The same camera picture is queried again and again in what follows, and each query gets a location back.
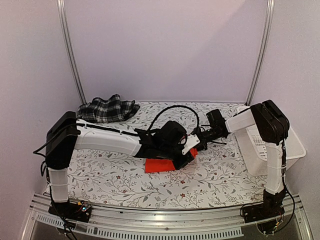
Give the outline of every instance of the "floral pattern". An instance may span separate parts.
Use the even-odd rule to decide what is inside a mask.
[[[117,129],[147,129],[166,102],[140,102],[138,113],[126,122],[104,124]],[[239,104],[179,103],[193,108],[200,124],[208,124],[206,113],[220,109],[226,119]],[[182,124],[188,132],[196,126],[191,111],[170,109],[155,122],[159,128],[168,120]],[[262,200],[266,176],[251,176],[236,137],[217,139],[226,145],[209,143],[194,161],[181,170],[145,173],[145,159],[118,152],[75,150],[68,169],[69,196],[109,205],[189,209],[242,205]]]

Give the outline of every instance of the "black and gray plaid fabric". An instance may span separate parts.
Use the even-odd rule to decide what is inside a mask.
[[[140,106],[133,101],[120,101],[118,94],[108,100],[95,97],[92,102],[78,108],[77,117],[89,123],[114,123],[133,117]]]

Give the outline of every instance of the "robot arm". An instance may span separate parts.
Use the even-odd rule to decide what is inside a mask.
[[[151,131],[124,131],[77,120],[74,112],[65,113],[47,134],[45,162],[52,201],[61,206],[71,204],[67,169],[74,149],[105,150],[137,158],[171,159],[178,170],[194,159],[190,149],[207,149],[208,142],[226,138],[230,133],[256,124],[261,138],[266,142],[268,154],[264,202],[268,202],[267,209],[281,205],[285,194],[282,181],[286,169],[284,140],[288,137],[289,121],[278,107],[268,100],[228,120],[222,117],[218,109],[207,113],[207,118],[210,129],[201,131],[198,127],[187,135],[184,127],[175,121],[168,121],[161,129]]]

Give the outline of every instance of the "white laundry basket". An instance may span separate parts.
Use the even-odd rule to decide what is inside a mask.
[[[248,106],[240,106],[241,112]],[[247,127],[235,133],[246,168],[253,176],[267,175],[267,150],[265,142],[261,139],[256,125]],[[306,149],[290,127],[288,138],[285,141],[286,169],[289,169],[299,158],[306,155]]]

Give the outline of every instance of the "red cloth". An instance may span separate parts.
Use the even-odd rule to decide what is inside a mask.
[[[198,151],[196,148],[190,150],[193,158],[196,158]],[[172,160],[170,159],[151,159],[147,158],[145,161],[145,172],[150,173],[159,173],[159,172],[168,172],[176,170]]]

